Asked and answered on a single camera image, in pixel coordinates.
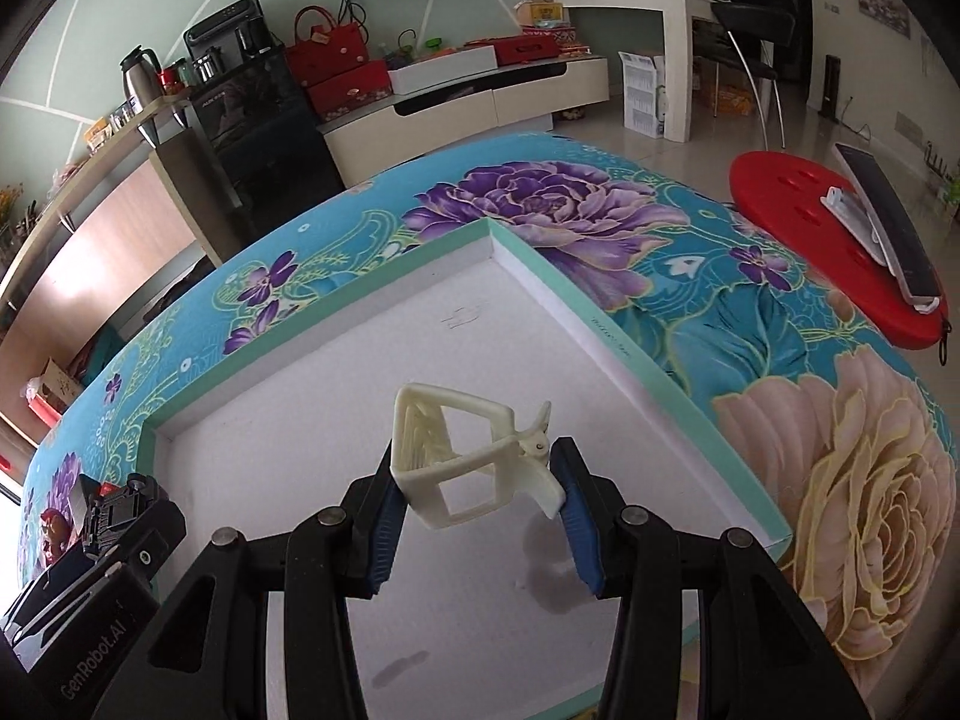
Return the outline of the brown pink puppy toy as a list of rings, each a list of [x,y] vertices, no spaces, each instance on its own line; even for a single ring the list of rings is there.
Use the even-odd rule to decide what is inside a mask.
[[[41,550],[43,566],[50,567],[59,561],[60,557],[64,557],[75,543],[75,527],[70,518],[53,507],[47,507],[41,514],[39,525],[41,525],[39,550]]]

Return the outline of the cream plastic clip holder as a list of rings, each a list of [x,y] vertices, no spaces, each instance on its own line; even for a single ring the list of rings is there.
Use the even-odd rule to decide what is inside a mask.
[[[455,450],[449,411],[483,421],[487,442],[467,452]],[[521,429],[514,410],[503,403],[429,383],[407,383],[394,401],[392,477],[420,522],[432,530],[477,520],[503,509],[519,494],[534,500],[545,517],[556,517],[566,494],[548,468],[550,417],[551,405],[545,401],[534,422]],[[491,479],[491,496],[453,511],[444,484],[475,475]]]

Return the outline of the floral blue tablecloth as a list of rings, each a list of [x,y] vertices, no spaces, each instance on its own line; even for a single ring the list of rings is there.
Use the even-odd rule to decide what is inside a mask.
[[[80,476],[119,481],[146,420],[298,310],[478,220],[502,224],[617,322],[747,461],[793,544],[782,568],[862,692],[918,616],[957,511],[957,445],[918,374],[830,265],[729,203],[571,138],[430,154],[304,211],[112,358],[29,465],[16,567],[78,527]]]

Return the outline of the red paper bag floor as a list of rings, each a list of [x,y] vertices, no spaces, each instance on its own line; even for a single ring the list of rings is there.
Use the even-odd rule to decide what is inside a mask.
[[[82,392],[83,385],[49,359],[43,372],[26,383],[25,400],[47,427],[55,427]]]

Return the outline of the wooden shelf desk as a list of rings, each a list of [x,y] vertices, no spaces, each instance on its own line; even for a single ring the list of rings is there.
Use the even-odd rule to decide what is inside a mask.
[[[65,182],[2,280],[2,419],[29,444],[47,426],[23,388],[67,364],[191,245],[220,266],[243,247],[236,195],[184,93],[149,103]]]

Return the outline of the black phone on stand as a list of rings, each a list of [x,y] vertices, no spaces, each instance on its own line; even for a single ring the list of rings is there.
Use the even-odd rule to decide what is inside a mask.
[[[832,185],[820,203],[892,275],[903,301],[929,316],[939,309],[944,291],[895,187],[869,151],[839,142],[833,151],[851,188]]]

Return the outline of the red round stool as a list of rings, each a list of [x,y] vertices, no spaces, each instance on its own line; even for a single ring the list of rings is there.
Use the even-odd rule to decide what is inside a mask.
[[[877,263],[822,203],[833,187],[853,184],[828,167],[779,151],[747,151],[732,161],[729,185],[737,211],[800,255],[898,348],[939,343],[949,306],[927,316],[910,307],[895,277]]]

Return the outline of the black cabinet appliance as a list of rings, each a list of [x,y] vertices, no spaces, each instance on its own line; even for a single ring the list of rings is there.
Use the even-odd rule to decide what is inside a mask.
[[[308,93],[260,0],[236,0],[182,35],[199,78],[192,109],[239,203],[278,226],[345,190]]]

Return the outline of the white cardboard box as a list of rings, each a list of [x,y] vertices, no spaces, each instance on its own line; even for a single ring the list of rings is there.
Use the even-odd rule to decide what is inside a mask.
[[[659,140],[665,127],[665,62],[662,55],[622,52],[623,125]]]

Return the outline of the steel thermos kettle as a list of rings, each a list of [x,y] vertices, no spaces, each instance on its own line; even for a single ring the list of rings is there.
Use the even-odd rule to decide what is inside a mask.
[[[137,46],[121,60],[122,85],[128,104],[139,114],[163,96],[161,64],[153,49]]]

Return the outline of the white tv stand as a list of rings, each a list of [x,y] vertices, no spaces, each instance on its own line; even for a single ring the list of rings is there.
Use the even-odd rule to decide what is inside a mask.
[[[547,132],[565,110],[608,99],[607,60],[544,60],[364,106],[322,127],[348,187],[460,142]]]

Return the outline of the red gift bag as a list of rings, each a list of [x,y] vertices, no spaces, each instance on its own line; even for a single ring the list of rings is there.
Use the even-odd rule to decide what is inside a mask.
[[[293,31],[286,66],[324,122],[391,96],[386,62],[371,57],[358,21],[340,23],[324,7],[308,5],[296,14]]]

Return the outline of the black chair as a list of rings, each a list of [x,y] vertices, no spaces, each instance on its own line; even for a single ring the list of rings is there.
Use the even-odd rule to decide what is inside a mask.
[[[724,31],[732,52],[720,52],[715,55],[718,65],[732,67],[734,57],[740,70],[747,78],[750,91],[754,95],[760,124],[763,148],[770,148],[768,137],[768,103],[763,91],[770,93],[775,103],[776,123],[778,124],[779,144],[786,148],[786,124],[782,109],[781,91],[779,91],[779,71],[776,68],[776,51],[788,47],[793,39],[796,18],[781,8],[762,7],[761,5],[732,4],[732,2],[713,2],[711,13],[716,23]]]

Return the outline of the white desk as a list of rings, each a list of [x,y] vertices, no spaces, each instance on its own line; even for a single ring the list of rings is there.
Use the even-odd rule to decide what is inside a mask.
[[[713,0],[555,0],[601,52],[637,50],[664,57],[664,137],[690,140],[693,23],[713,21]]]

